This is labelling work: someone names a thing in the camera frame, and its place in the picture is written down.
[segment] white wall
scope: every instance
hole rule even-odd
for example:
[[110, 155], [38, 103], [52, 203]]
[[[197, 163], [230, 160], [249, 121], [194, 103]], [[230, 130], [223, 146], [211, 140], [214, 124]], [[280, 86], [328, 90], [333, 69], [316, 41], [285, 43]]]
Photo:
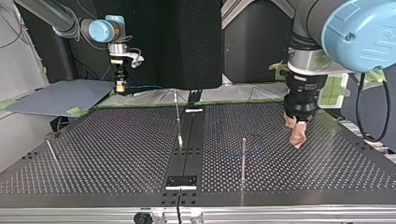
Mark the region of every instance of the white wall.
[[[12, 0], [0, 0], [0, 5], [16, 10]], [[17, 32], [20, 31], [15, 19], [3, 9], [0, 13]], [[16, 36], [0, 17], [0, 46]], [[48, 85], [39, 72], [38, 68], [42, 65], [33, 50], [21, 40], [0, 49], [0, 102]], [[51, 131], [49, 122], [52, 119], [54, 117], [12, 114], [0, 110], [0, 172], [44, 142], [45, 134]]]
[[0, 173], [44, 142], [53, 119], [17, 113], [0, 119]]
[[[0, 4], [10, 10], [16, 10], [12, 0], [1, 0]], [[17, 32], [20, 31], [21, 28], [16, 18], [10, 17], [3, 9], [0, 9], [0, 13], [7, 18]], [[17, 36], [1, 17], [0, 31], [0, 46], [9, 43]], [[39, 72], [38, 67], [41, 66], [33, 49], [20, 39], [0, 49], [0, 102], [44, 87], [48, 82]]]

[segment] black metal channel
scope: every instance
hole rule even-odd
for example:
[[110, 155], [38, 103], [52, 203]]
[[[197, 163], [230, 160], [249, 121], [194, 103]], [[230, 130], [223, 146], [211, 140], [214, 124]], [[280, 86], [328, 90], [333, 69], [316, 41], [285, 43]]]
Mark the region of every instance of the black metal channel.
[[[193, 115], [186, 113], [185, 110], [186, 108], [183, 108], [181, 114], [181, 137], [183, 144], [181, 146], [178, 142], [178, 138], [175, 139], [174, 151], [172, 152], [171, 160], [169, 161], [168, 170], [163, 177], [163, 183], [166, 183], [169, 176], [183, 176], [184, 174], [193, 121]], [[163, 200], [159, 206], [178, 206], [179, 195], [180, 190], [166, 190], [165, 186], [163, 186]]]
[[180, 206], [195, 206], [197, 204], [199, 186], [201, 186], [202, 182], [205, 108], [203, 107], [202, 112], [194, 112], [191, 114], [193, 116], [193, 121], [191, 124], [191, 135], [183, 175], [198, 177], [197, 190], [182, 190]]

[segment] robotic arm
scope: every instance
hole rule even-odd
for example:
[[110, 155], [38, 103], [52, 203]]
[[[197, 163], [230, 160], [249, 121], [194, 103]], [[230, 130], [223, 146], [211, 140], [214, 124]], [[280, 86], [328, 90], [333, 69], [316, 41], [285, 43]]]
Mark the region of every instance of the robotic arm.
[[286, 119], [302, 124], [318, 111], [327, 75], [396, 63], [396, 1], [298, 0], [290, 41]]
[[74, 12], [56, 0], [16, 0], [16, 3], [31, 11], [53, 27], [55, 33], [65, 38], [78, 38], [80, 34], [87, 41], [107, 43], [111, 63], [116, 67], [114, 79], [116, 91], [126, 90], [128, 73], [125, 69], [128, 58], [132, 68], [138, 67], [144, 58], [140, 52], [130, 52], [126, 42], [125, 20], [122, 16], [107, 15], [105, 20], [78, 19]]

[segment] bolt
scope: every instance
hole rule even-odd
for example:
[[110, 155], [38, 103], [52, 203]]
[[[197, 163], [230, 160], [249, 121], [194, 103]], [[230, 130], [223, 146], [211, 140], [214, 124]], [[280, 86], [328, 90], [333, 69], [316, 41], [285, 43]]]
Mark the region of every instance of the bolt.
[[353, 34], [346, 35], [346, 41], [351, 41], [353, 39], [355, 39], [355, 36]]

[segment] perforated metal plate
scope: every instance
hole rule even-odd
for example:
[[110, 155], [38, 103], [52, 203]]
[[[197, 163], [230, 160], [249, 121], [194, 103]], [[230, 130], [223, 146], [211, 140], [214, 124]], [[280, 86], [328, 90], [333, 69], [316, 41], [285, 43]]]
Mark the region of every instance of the perforated metal plate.
[[[246, 204], [276, 203], [255, 194], [277, 195], [277, 201], [285, 203], [309, 202], [313, 194], [328, 198], [335, 193], [339, 197], [345, 192], [367, 193], [367, 203], [372, 203], [370, 192], [386, 192], [396, 199], [396, 166], [325, 112], [318, 112], [308, 125], [308, 141], [302, 148], [290, 145], [290, 134], [282, 104], [206, 106], [200, 203], [207, 204], [202, 202], [207, 199], [214, 202], [216, 195], [230, 202], [233, 197], [227, 195], [242, 192], [243, 138], [247, 139], [243, 192], [252, 195], [250, 200], [245, 198]], [[353, 201], [346, 196], [335, 203]]]
[[176, 139], [172, 107], [96, 110], [54, 141], [57, 161], [45, 147], [0, 176], [0, 195], [159, 195]]

